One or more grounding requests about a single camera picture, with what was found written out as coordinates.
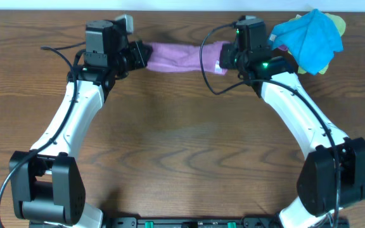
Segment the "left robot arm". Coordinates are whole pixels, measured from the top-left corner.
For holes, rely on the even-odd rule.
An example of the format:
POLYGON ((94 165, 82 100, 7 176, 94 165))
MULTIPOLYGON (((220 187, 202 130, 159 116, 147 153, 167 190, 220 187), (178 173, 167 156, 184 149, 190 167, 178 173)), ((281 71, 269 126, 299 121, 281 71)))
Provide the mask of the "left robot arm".
POLYGON ((17 218, 31 227, 101 227, 103 212, 86 202, 77 166, 80 147, 116 81, 145 68, 152 49, 129 41, 133 19, 86 23, 85 41, 68 62, 66 93, 43 135, 28 151, 16 151, 4 182, 17 218))

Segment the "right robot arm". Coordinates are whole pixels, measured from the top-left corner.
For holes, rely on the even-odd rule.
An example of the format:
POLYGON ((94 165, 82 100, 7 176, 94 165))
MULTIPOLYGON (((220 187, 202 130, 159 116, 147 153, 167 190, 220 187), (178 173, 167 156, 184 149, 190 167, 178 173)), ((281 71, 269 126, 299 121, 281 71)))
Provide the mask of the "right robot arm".
POLYGON ((281 227, 341 227, 341 209, 365 200, 365 140, 351 139, 311 100, 282 57, 272 57, 261 18, 233 22, 236 40, 223 45, 221 68, 270 105, 293 134, 305 161, 297 198, 278 215, 281 227))

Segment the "purple microfibre cloth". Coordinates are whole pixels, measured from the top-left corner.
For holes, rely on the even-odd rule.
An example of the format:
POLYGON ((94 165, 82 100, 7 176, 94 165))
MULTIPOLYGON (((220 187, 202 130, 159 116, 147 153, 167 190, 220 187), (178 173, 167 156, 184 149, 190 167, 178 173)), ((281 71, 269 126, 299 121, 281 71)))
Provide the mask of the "purple microfibre cloth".
MULTIPOLYGON (((227 41, 206 44, 202 49, 202 62, 205 72, 225 75, 227 69, 220 66, 220 53, 227 41)), ((201 71, 200 46, 187 44, 148 43, 153 52, 148 60, 147 69, 154 72, 179 73, 201 71)))

